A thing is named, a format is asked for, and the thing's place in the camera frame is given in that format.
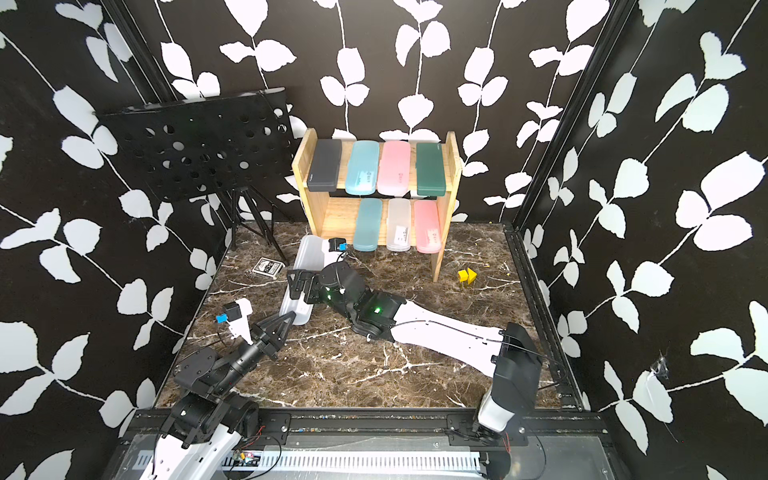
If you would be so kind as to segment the clear frosted pencil case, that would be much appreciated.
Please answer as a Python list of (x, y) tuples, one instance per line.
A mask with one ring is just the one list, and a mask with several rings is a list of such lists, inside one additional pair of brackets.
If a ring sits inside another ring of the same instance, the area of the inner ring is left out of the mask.
[[(315, 235), (307, 235), (302, 238), (299, 244), (292, 269), (320, 272), (331, 262), (332, 254), (329, 241)], [(309, 321), (312, 309), (313, 306), (305, 301), (304, 294), (301, 294), (298, 299), (292, 299), (290, 297), (290, 287), (286, 288), (279, 310), (280, 315), (294, 312), (295, 319), (293, 324), (295, 326), (302, 326)]]

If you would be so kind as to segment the teal pencil case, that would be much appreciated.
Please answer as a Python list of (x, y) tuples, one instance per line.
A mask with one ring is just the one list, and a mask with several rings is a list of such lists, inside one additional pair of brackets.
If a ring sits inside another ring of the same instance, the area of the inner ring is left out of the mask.
[(360, 201), (357, 212), (353, 247), (356, 251), (372, 252), (379, 245), (383, 202), (377, 198)]

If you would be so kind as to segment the black pencil case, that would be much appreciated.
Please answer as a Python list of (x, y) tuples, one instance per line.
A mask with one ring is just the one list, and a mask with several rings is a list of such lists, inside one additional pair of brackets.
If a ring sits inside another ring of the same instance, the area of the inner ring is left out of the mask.
[(334, 192), (337, 189), (341, 154), (340, 140), (317, 141), (307, 176), (307, 188), (310, 192)]

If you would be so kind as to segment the light blue pencil case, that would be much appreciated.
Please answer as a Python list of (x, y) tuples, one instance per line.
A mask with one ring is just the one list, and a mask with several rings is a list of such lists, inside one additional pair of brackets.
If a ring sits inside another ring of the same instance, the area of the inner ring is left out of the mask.
[(351, 150), (345, 178), (345, 192), (366, 196), (376, 190), (380, 146), (370, 140), (356, 141)]

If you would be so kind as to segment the pink pencil case shelf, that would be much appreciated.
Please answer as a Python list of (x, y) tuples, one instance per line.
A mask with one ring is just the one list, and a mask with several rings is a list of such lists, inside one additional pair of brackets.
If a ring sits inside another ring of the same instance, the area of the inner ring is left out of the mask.
[(409, 191), (411, 147), (406, 141), (386, 141), (381, 149), (377, 191), (402, 197)]
[(434, 200), (417, 200), (413, 206), (416, 247), (420, 253), (438, 253), (442, 235), (437, 203)]

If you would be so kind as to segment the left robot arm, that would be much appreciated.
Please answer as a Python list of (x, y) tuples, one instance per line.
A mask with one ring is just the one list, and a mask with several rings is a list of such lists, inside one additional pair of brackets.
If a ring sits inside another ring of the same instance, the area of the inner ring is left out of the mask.
[(181, 362), (174, 381), (183, 395), (159, 429), (143, 479), (212, 479), (239, 449), (268, 433), (280, 439), (277, 425), (235, 387), (263, 359), (278, 358), (295, 317), (271, 315), (249, 326), (252, 341), (229, 354), (205, 347)]

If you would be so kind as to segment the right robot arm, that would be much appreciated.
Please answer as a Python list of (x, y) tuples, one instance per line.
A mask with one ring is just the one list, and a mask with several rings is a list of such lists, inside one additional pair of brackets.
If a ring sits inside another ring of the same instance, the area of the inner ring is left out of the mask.
[(479, 426), (502, 433), (535, 409), (543, 361), (528, 331), (477, 326), (427, 310), (401, 296), (373, 290), (344, 261), (320, 271), (293, 269), (287, 295), (301, 304), (324, 304), (371, 340), (416, 345), (469, 365), (491, 379), (476, 414)]

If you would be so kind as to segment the pink pencil case top shelf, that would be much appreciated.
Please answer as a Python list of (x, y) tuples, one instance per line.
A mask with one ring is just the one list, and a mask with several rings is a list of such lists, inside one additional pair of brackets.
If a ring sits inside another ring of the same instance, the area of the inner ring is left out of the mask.
[(411, 147), (406, 141), (386, 141), (381, 149), (377, 191), (402, 197), (409, 191)]

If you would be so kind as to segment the dark green pencil case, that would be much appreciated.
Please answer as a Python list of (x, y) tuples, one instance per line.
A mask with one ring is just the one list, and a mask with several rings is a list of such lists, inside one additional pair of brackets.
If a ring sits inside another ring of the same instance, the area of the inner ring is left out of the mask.
[(442, 146), (439, 143), (416, 145), (417, 195), (440, 197), (446, 193)]

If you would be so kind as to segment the yellow small block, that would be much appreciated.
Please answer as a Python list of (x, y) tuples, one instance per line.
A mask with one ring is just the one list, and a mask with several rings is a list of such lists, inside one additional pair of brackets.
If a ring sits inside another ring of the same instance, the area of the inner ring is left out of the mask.
[(458, 272), (458, 280), (461, 284), (472, 285), (478, 277), (478, 274), (471, 268), (465, 268)]

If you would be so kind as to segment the black music stand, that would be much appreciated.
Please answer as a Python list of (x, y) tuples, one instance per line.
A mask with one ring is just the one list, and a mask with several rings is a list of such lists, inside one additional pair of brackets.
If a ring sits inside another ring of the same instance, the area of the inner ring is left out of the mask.
[(219, 194), (235, 226), (244, 223), (245, 203), (252, 233), (277, 244), (275, 219), (292, 218), (276, 204), (295, 152), (285, 88), (127, 107), (97, 119), (114, 135), (118, 158), (157, 198)]

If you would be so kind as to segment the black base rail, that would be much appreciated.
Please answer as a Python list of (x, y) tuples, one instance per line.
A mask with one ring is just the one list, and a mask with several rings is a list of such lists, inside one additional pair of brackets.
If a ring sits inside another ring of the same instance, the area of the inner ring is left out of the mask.
[(473, 437), (470, 409), (287, 409), (256, 432), (181, 448), (164, 409), (139, 412), (106, 479), (628, 479), (597, 414), (537, 411)]

